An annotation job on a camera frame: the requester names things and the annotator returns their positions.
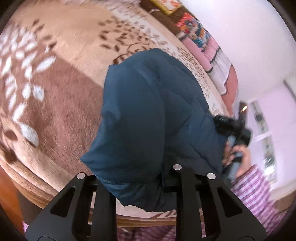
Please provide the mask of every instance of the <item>metal bolt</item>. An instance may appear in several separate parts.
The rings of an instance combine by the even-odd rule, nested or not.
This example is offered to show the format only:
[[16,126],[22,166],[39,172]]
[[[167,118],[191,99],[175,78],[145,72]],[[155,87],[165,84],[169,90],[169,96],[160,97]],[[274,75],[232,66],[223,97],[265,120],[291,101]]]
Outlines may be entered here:
[[175,165],[173,165],[173,168],[175,170],[181,170],[182,169],[182,166],[180,164],[175,164]]
[[78,178],[78,179],[83,179],[83,178],[85,178],[85,176],[86,176],[86,175],[85,175],[85,173],[83,173],[83,172],[77,174],[77,178]]
[[216,178],[216,175],[214,173],[208,173],[207,177],[208,179],[214,180]]

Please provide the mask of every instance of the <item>floral blanket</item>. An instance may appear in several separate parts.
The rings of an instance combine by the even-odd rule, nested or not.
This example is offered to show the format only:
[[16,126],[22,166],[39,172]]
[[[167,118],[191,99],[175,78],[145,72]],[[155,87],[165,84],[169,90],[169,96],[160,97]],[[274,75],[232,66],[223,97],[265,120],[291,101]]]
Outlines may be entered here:
[[[227,115],[184,45],[138,6],[25,2],[0,36],[0,165],[44,207],[78,172],[100,123],[108,66],[160,48],[196,77],[213,115]],[[118,202],[118,214],[151,217]]]

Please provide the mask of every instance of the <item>human hand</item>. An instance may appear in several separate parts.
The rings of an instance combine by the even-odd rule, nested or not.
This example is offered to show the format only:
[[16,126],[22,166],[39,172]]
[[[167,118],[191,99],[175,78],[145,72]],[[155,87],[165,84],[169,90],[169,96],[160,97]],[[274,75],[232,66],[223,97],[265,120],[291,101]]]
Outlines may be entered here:
[[232,160],[235,158],[234,152],[242,153],[242,162],[237,171],[236,178],[239,178],[243,174],[245,174],[251,168],[251,155],[250,150],[246,147],[246,145],[237,145],[231,149],[229,143],[226,142],[224,154],[223,154],[223,165],[229,165]]

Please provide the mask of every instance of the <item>purple and white striped clothing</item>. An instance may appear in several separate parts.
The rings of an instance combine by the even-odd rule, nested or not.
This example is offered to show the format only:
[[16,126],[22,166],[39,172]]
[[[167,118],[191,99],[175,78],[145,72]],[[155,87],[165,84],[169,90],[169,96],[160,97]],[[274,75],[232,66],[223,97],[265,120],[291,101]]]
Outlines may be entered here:
[[[253,215],[271,233],[280,223],[284,214],[279,213],[274,202],[270,201],[270,185],[263,172],[254,165],[232,183],[231,190],[246,205]],[[125,230],[117,228],[119,241],[173,241],[176,236],[175,226],[141,227]],[[202,222],[202,236],[205,225]]]

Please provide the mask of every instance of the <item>blue jacket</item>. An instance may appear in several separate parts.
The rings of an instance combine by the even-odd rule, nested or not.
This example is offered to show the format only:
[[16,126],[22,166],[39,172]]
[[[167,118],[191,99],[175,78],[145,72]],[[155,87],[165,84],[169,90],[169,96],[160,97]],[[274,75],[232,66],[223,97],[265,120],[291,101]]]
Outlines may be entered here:
[[175,209],[176,195],[162,188],[166,158],[200,175],[222,170],[226,137],[208,108],[179,60],[160,49],[136,53],[109,67],[102,121],[81,160],[124,206]]

